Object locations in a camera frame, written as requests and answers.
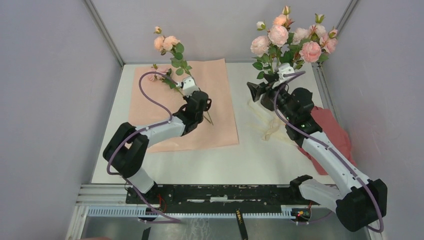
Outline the cream printed ribbon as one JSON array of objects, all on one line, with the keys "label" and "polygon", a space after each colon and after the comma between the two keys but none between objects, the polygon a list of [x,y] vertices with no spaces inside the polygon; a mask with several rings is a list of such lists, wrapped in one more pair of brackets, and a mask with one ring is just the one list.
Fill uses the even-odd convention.
[{"label": "cream printed ribbon", "polygon": [[259,102],[249,100],[247,107],[255,120],[251,120],[247,126],[259,133],[262,141],[275,139],[289,146],[296,144],[288,137],[285,124],[276,116],[275,113],[264,108]]}]

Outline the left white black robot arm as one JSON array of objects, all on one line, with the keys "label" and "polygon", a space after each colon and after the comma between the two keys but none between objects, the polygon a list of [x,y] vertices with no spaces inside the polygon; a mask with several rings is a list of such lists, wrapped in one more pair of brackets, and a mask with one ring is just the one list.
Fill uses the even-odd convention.
[{"label": "left white black robot arm", "polygon": [[203,113],[212,104],[208,94],[201,90],[183,99],[186,104],[163,121],[139,128],[129,122],[122,123],[102,153],[107,161],[107,173],[127,180],[138,190],[137,196],[145,204],[151,204],[157,198],[156,182],[142,168],[147,149],[195,130],[204,120]]}]

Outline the white rose stem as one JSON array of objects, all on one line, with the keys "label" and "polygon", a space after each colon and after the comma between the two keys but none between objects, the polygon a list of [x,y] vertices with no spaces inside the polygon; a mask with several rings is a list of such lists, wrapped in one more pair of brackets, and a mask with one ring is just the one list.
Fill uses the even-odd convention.
[{"label": "white rose stem", "polygon": [[252,66],[259,71],[258,80],[265,78],[266,74],[273,74],[280,65],[283,56],[282,47],[289,41],[289,31],[283,24],[274,24],[265,35],[256,37],[250,46],[256,62]]}]

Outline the pink paper bouquet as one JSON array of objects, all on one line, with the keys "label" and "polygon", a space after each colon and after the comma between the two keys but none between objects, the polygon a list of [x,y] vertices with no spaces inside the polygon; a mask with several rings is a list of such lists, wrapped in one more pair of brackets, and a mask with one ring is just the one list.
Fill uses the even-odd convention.
[{"label": "pink paper bouquet", "polygon": [[[195,116],[200,123],[183,136],[173,137],[148,148],[149,153],[202,150],[239,144],[227,68],[224,59],[189,61],[190,73],[200,91],[207,94],[202,106],[207,111]],[[169,119],[170,114],[186,114],[182,90],[174,90],[154,79],[151,66],[136,67],[132,83],[128,122],[149,126]]]}]

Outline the peach pink rose stems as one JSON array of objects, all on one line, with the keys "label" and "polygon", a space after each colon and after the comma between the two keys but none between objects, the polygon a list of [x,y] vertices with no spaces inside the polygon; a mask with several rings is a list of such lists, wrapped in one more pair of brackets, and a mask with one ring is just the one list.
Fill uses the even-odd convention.
[{"label": "peach pink rose stems", "polygon": [[[177,76],[182,76],[183,74],[192,76],[190,70],[193,68],[188,64],[187,60],[183,56],[185,48],[181,41],[173,35],[165,36],[159,26],[155,27],[154,34],[158,35],[153,41],[154,49],[158,51],[161,56],[164,56],[167,53],[172,55],[170,58],[171,66],[174,68],[172,68],[172,74]],[[211,125],[214,125],[211,115],[208,111],[206,114],[207,116],[203,115],[204,118]]]}]

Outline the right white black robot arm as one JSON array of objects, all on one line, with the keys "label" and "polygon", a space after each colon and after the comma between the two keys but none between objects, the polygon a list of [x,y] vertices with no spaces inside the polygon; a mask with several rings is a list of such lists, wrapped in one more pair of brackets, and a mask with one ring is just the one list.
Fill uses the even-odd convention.
[{"label": "right white black robot arm", "polygon": [[315,107],[312,92],[298,87],[288,93],[284,85],[272,87],[265,82],[248,82],[247,87],[252,100],[276,113],[289,138],[313,157],[336,185],[330,187],[303,175],[290,182],[289,199],[295,204],[311,200],[326,207],[351,232],[367,227],[382,233],[388,187],[357,169],[330,141],[311,114]]}]

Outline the small pink rose stem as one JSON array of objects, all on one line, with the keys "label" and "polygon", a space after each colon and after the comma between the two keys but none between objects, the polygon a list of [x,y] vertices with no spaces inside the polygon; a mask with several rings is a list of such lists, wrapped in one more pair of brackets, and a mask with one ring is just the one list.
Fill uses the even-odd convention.
[{"label": "small pink rose stem", "polygon": [[173,75],[173,69],[168,66],[159,66],[157,64],[153,64],[150,68],[151,72],[156,72],[159,74],[149,74],[147,77],[150,81],[160,81],[161,83],[166,84],[171,90],[174,90],[175,92],[178,92],[180,95],[183,95],[183,92],[179,87],[176,86],[176,84],[171,81]]}]

